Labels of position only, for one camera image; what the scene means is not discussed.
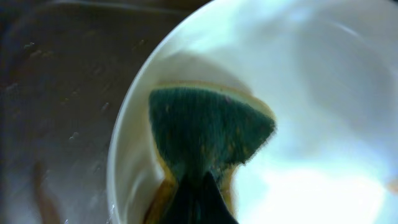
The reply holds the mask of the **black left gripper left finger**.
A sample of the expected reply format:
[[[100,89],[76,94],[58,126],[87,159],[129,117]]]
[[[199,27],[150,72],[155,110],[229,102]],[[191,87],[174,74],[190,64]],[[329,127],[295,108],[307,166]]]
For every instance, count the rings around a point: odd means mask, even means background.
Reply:
[[[185,175],[173,197],[171,204],[160,219],[160,224],[196,224],[197,195],[195,188]]]

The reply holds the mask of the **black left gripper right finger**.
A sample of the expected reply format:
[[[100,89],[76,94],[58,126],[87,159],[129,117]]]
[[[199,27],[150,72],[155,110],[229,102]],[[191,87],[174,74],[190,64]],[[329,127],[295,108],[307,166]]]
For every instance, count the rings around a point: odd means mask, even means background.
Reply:
[[[204,175],[198,189],[196,219],[199,224],[238,224],[228,211],[211,172]]]

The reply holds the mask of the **green yellow sponge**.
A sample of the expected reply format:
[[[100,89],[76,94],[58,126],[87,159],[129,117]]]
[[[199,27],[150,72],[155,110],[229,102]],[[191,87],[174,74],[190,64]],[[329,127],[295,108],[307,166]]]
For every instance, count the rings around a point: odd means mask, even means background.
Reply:
[[[149,93],[149,121],[165,172],[144,221],[160,223],[181,179],[196,195],[211,172],[233,215],[231,181],[276,131],[273,111],[261,100],[227,86],[203,82],[157,85]]]

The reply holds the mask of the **white plate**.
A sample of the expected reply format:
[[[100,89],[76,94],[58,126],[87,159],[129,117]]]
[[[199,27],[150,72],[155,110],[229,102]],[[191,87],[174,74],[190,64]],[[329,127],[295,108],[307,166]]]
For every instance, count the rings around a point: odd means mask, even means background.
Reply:
[[[164,174],[147,99],[203,80],[267,103],[277,132],[234,176],[240,223],[397,222],[397,2],[212,1],[147,58],[108,153],[113,223],[141,223]]]

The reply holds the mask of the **large brown serving tray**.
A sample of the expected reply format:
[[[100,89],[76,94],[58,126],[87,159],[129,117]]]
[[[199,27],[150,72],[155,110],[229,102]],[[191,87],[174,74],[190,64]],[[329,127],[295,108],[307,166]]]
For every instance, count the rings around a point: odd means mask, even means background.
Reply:
[[[106,165],[137,71],[202,1],[1,1],[1,222],[109,223]]]

